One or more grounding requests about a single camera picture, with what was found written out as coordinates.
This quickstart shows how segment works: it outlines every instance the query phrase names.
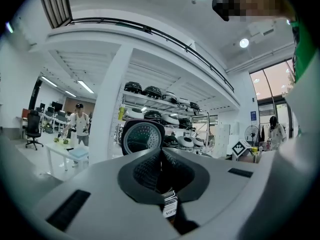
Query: white shirt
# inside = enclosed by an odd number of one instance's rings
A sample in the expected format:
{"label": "white shirt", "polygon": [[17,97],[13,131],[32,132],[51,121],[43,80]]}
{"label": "white shirt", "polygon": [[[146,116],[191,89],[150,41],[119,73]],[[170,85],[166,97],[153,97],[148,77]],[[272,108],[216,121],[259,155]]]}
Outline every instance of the white shirt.
{"label": "white shirt", "polygon": [[86,113],[82,113],[82,116],[79,117],[78,113],[75,113],[71,117],[70,124],[73,126],[76,124],[76,134],[78,136],[87,136],[88,132],[84,132],[84,127],[89,124],[89,116]]}
{"label": "white shirt", "polygon": [[277,123],[273,130],[269,128],[269,138],[271,138],[271,150],[277,150],[277,145],[281,145],[282,140],[287,137],[284,127]]}

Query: perforated metal disc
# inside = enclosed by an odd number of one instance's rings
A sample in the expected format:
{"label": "perforated metal disc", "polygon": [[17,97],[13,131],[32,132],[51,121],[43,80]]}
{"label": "perforated metal disc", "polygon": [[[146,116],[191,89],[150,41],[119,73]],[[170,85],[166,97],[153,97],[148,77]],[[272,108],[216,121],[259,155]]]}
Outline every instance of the perforated metal disc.
{"label": "perforated metal disc", "polygon": [[161,133],[152,123],[139,122],[133,125],[123,138],[123,147],[128,154],[159,148],[161,145]]}

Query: white floor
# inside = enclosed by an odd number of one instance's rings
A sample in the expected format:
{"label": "white floor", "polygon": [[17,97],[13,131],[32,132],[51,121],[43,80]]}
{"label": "white floor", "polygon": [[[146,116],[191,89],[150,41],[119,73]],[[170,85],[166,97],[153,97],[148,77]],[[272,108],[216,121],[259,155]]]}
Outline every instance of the white floor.
{"label": "white floor", "polygon": [[[57,133],[46,133],[43,132],[41,137],[37,138],[37,140],[42,143],[43,145],[52,143],[54,138],[57,137]],[[36,145],[37,149],[35,149],[34,145],[28,145],[26,148],[27,140],[20,139],[20,140],[13,140],[12,141],[17,149],[34,165],[37,166],[38,169],[42,170],[43,172],[50,173],[49,163],[47,158],[46,147],[42,147],[41,145]],[[114,143],[113,145],[113,156],[112,158],[122,157],[122,149],[121,146]],[[52,159],[52,166],[54,171],[54,176],[62,181],[67,181],[76,174],[78,174],[81,170],[77,167],[72,168],[72,164],[74,163],[72,160],[67,159],[67,168],[68,170],[65,171],[64,168],[64,159],[61,155],[55,154],[54,152],[51,153]]]}

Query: railing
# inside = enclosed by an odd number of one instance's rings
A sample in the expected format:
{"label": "railing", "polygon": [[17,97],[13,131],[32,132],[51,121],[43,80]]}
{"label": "railing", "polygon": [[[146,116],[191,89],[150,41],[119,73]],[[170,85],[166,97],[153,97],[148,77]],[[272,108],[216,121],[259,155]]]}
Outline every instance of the railing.
{"label": "railing", "polygon": [[159,37],[164,38],[167,42],[171,42],[173,44],[176,44],[177,46],[183,48],[186,53],[190,53],[193,56],[195,56],[198,60],[200,60],[203,64],[205,64],[211,71],[216,73],[218,77],[220,77],[224,83],[233,91],[235,92],[235,89],[233,86],[228,82],[228,80],[204,57],[202,57],[198,52],[196,52],[194,49],[190,48],[185,43],[181,42],[180,40],[174,38],[173,36],[170,36],[156,28],[137,23],[130,20],[125,19],[119,19],[119,18],[105,18],[105,17],[89,17],[89,18],[77,18],[72,19],[71,22],[68,25],[73,25],[77,23],[96,23],[96,24],[113,24],[117,26],[127,27],[131,29],[135,29],[138,31],[142,31],[145,33],[148,33],[150,35],[157,35]]}

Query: gray pants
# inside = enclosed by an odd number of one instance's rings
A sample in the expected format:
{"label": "gray pants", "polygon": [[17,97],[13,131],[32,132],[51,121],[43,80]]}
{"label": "gray pants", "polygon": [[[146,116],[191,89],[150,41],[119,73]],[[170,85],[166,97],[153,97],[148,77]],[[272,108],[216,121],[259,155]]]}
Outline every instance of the gray pants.
{"label": "gray pants", "polygon": [[85,146],[89,146],[89,135],[87,136],[79,136],[77,135],[76,138],[78,139],[78,143],[80,144],[81,141],[83,141],[83,144]]}

